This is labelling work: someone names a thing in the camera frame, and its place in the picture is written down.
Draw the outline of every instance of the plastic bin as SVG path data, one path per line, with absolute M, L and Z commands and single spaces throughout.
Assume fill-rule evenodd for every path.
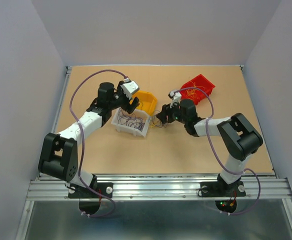
M 147 91 L 138 91 L 133 95 L 134 97 L 139 99 L 139 106 L 136 109 L 143 110 L 148 115 L 152 115 L 157 104 L 157 98 Z
M 185 83 L 180 89 L 196 87 L 202 89 L 208 96 L 212 93 L 215 85 L 208 81 L 203 75 L 198 75 L 192 80 Z M 189 91 L 183 90 L 180 92 L 181 99 L 191 99 L 195 105 L 197 105 L 201 100 L 203 100 L 206 96 L 199 90 L 195 90 L 192 95 L 188 94 Z
M 134 127 L 130 127 L 130 126 L 126 126 L 126 125 L 120 124 L 119 123 L 119 119 L 118 119 L 119 111 L 120 111 L 120 108 L 118 108 L 116 110 L 116 113 L 114 114 L 114 117 L 111 120 L 111 124 L 116 127 L 116 130 L 118 132 L 125 132 L 125 133 L 129 133 L 129 134 L 133 134 L 135 137 L 136 136 L 143 136 L 145 138 L 146 134 L 147 134 L 147 131 L 148 131 L 148 128 L 150 126 L 150 123 L 149 123 L 149 117 L 150 116 L 143 110 L 135 109 L 133 114 L 135 114 L 137 117 L 143 118 L 144 119 L 144 123 L 145 123 L 143 128 L 142 128 L 142 130 L 139 130 L 139 129 L 134 128 Z

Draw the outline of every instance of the wooden board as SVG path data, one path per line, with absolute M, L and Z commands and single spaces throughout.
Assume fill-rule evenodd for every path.
M 102 69 L 115 69 L 136 81 L 140 90 L 151 92 L 157 99 L 157 110 L 170 103 L 168 93 L 203 74 L 216 87 L 212 91 L 214 118 L 243 113 L 260 131 L 257 117 L 239 66 L 76 66 L 72 68 L 59 116 L 57 132 L 75 120 L 69 111 L 75 88 L 90 74 Z M 97 96 L 99 84 L 111 82 L 117 86 L 122 77 L 116 73 L 102 73 L 87 81 L 78 91 L 73 109 L 81 117 Z M 200 117 L 211 114 L 207 99 L 196 107 Z M 117 132 L 111 120 L 94 132 L 86 141 L 83 169 L 97 174 L 191 174 L 219 173 L 218 165 L 206 137 L 193 137 L 179 122 L 166 128 L 149 128 L 146 138 Z M 221 137 L 212 137 L 219 157 L 225 162 L 228 151 Z M 259 148 L 247 167 L 259 173 L 272 173 L 272 165 L 265 147 Z

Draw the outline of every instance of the white bin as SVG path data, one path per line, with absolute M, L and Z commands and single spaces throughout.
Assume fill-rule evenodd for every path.
M 114 114 L 114 117 L 111 120 L 111 124 L 116 127 L 116 130 L 118 132 L 125 132 L 125 133 L 129 133 L 129 134 L 133 134 L 135 137 L 136 136 L 143 136 L 145 138 L 146 134 L 147 134 L 147 131 L 148 131 L 148 128 L 150 126 L 150 123 L 149 123 L 150 116 L 143 110 L 135 109 L 135 111 L 133 113 L 136 114 L 137 116 L 143 118 L 144 119 L 144 123 L 145 123 L 144 127 L 142 128 L 142 131 L 140 131 L 139 129 L 136 129 L 134 127 L 130 127 L 130 126 L 126 126 L 126 125 L 120 124 L 119 121 L 118 121 L 119 111 L 120 111 L 120 109 L 118 108 L 116 110 L 116 113 Z

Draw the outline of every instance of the gray floor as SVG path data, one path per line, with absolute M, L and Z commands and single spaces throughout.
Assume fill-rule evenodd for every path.
M 238 201 L 238 211 L 253 200 Z M 108 218 L 80 215 L 76 201 L 36 202 L 28 240 L 290 240 L 281 199 L 260 200 L 240 216 L 208 208 L 213 201 L 118 202 Z

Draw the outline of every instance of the red bin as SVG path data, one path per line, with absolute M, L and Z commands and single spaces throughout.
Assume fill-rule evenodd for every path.
M 203 75 L 199 74 L 192 80 L 186 82 L 180 89 L 196 87 L 203 90 L 208 96 L 212 93 L 215 85 L 208 81 Z M 197 105 L 206 96 L 199 90 L 189 89 L 180 91 L 181 99 L 191 99 Z

